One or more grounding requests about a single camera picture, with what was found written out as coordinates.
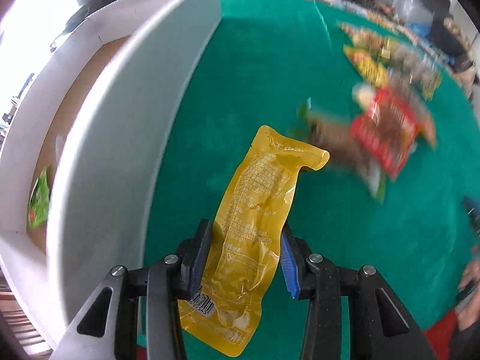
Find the plain yellow snack pouch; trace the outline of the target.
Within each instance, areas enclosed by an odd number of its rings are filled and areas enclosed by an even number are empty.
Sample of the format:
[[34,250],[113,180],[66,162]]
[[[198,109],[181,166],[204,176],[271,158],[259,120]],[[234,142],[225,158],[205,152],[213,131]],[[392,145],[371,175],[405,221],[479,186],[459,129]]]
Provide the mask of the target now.
[[178,303],[184,330],[230,358],[245,350],[278,267],[299,172],[328,161],[325,150],[259,128],[216,213],[200,290]]

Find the red fish snack packet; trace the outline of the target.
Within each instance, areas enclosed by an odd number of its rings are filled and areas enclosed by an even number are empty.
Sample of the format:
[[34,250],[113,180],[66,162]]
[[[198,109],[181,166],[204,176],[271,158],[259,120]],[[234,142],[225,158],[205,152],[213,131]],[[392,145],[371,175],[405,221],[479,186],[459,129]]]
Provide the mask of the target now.
[[415,143],[417,119],[408,103],[388,88],[376,92],[368,109],[350,126],[350,134],[396,180]]

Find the yellow tiger-skin snack packet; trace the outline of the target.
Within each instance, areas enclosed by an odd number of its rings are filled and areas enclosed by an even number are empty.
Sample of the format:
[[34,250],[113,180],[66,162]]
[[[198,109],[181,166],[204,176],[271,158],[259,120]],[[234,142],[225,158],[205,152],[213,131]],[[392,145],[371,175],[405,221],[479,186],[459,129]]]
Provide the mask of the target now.
[[380,89],[388,84],[389,76],[386,68],[365,49],[344,45],[343,53],[360,76],[374,88]]

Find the green snack packet in box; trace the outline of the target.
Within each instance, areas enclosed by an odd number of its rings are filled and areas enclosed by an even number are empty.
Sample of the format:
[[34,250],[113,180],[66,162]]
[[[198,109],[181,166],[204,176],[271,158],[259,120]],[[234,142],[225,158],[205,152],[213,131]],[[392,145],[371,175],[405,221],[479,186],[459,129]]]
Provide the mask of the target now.
[[44,167],[35,181],[28,202],[28,228],[34,230],[47,221],[50,208],[48,168]]

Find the white cardboard box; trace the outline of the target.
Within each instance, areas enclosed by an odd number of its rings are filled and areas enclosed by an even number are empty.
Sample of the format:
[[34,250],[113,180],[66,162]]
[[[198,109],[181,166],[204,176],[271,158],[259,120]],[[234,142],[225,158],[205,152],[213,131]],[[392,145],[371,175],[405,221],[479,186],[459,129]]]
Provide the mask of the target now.
[[[1,148],[1,269],[51,347],[107,270],[143,263],[157,174],[185,89],[221,21],[221,0],[118,0],[96,11],[32,83]],[[74,80],[105,44],[99,74],[55,174],[46,249],[27,233],[41,145]]]

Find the brown green snack packet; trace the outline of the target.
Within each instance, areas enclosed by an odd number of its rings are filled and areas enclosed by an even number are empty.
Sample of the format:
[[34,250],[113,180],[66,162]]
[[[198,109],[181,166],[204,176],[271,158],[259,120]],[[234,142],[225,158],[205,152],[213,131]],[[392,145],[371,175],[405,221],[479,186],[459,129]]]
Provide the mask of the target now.
[[358,174],[371,196],[382,203],[386,176],[373,155],[351,135],[350,126],[314,111],[310,98],[299,107],[298,117],[306,125],[301,137],[310,145],[329,152],[327,165]]

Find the orange-end nut snack packet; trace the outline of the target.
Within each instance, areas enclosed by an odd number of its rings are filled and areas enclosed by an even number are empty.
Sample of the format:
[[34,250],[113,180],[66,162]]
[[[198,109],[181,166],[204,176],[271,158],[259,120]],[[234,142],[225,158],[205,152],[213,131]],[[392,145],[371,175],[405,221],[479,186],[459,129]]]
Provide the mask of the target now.
[[416,118],[416,125],[419,133],[429,143],[430,147],[434,149],[437,146],[436,127],[434,119],[425,105],[425,102],[409,83],[408,78],[404,76],[400,70],[389,67],[387,72],[392,90],[411,108],[412,113]]

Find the clear gold-end ball snack packet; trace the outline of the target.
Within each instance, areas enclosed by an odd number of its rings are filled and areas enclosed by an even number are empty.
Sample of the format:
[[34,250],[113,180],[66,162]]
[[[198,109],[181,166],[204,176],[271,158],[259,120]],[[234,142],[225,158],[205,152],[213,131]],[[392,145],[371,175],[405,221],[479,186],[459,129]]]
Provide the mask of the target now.
[[416,86],[427,101],[433,98],[441,84],[441,76],[434,62],[406,44],[394,46],[390,54],[390,65],[410,85]]

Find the yellow-edged peanut snack packet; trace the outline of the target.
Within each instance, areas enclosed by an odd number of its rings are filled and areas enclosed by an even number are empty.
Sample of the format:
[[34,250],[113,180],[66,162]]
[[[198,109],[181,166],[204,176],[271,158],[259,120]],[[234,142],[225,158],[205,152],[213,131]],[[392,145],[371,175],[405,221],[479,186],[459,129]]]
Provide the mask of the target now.
[[380,51],[383,49],[393,50],[399,44],[393,37],[382,36],[364,27],[357,27],[348,23],[341,23],[339,27],[350,38],[354,47]]

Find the green tablecloth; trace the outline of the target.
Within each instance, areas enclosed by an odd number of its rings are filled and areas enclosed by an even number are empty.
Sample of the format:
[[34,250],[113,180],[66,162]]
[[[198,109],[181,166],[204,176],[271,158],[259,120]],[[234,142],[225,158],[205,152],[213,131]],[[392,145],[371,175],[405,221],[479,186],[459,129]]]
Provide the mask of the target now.
[[401,105],[380,127],[352,99],[343,24],[312,0],[220,0],[221,20],[169,134],[145,239],[150,267],[211,224],[193,292],[174,301],[188,359],[298,359],[308,302],[286,287],[289,227],[324,264],[370,265],[425,331],[454,306],[477,237],[479,125],[443,75],[434,144]]

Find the blue plastic bag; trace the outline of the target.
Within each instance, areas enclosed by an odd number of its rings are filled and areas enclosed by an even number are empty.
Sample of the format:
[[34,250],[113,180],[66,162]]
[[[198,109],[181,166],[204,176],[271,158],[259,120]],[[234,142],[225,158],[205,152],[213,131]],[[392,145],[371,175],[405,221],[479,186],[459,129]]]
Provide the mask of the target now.
[[405,26],[419,38],[427,38],[431,33],[431,25],[425,23],[408,22]]

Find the black bag on sofa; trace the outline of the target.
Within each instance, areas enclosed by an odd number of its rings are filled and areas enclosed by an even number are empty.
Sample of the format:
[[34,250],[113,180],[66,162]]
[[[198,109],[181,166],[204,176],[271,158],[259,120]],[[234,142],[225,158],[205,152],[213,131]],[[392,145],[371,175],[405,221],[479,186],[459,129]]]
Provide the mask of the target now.
[[427,39],[436,47],[442,50],[446,55],[454,58],[465,55],[465,47],[456,39],[456,37],[443,25],[443,21],[434,18]]

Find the clear plastic bag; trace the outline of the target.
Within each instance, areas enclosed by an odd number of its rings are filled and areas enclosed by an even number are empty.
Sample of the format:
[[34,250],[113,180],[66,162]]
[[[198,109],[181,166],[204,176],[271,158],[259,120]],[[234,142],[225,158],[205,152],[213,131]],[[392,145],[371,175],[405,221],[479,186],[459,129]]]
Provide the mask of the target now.
[[425,24],[431,26],[434,15],[422,0],[393,0],[394,13],[405,24]]

